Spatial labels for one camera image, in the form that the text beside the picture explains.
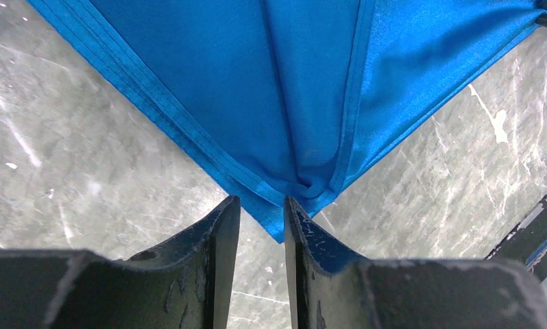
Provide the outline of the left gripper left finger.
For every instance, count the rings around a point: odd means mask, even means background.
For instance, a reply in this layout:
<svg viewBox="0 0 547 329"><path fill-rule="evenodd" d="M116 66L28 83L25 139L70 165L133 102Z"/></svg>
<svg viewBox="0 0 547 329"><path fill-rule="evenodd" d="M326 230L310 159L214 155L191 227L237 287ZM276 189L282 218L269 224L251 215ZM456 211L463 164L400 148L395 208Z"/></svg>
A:
<svg viewBox="0 0 547 329"><path fill-rule="evenodd" d="M0 249L0 328L225 328L241 205L127 260L87 249Z"/></svg>

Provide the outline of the blue cloth napkin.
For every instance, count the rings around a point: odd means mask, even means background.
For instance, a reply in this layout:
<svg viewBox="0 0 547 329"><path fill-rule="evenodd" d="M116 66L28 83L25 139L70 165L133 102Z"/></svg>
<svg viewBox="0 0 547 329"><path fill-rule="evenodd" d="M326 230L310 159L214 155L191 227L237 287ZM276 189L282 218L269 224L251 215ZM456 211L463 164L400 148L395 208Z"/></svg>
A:
<svg viewBox="0 0 547 329"><path fill-rule="evenodd" d="M538 1L33 1L278 242L503 55Z"/></svg>

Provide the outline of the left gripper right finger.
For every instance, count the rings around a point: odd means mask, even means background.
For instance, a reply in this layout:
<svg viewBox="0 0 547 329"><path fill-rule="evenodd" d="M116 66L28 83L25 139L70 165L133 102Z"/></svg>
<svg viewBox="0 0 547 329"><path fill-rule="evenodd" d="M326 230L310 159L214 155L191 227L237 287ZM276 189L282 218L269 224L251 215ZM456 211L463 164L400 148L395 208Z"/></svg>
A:
<svg viewBox="0 0 547 329"><path fill-rule="evenodd" d="M284 201L294 328L547 328L539 280L512 260L370 259Z"/></svg>

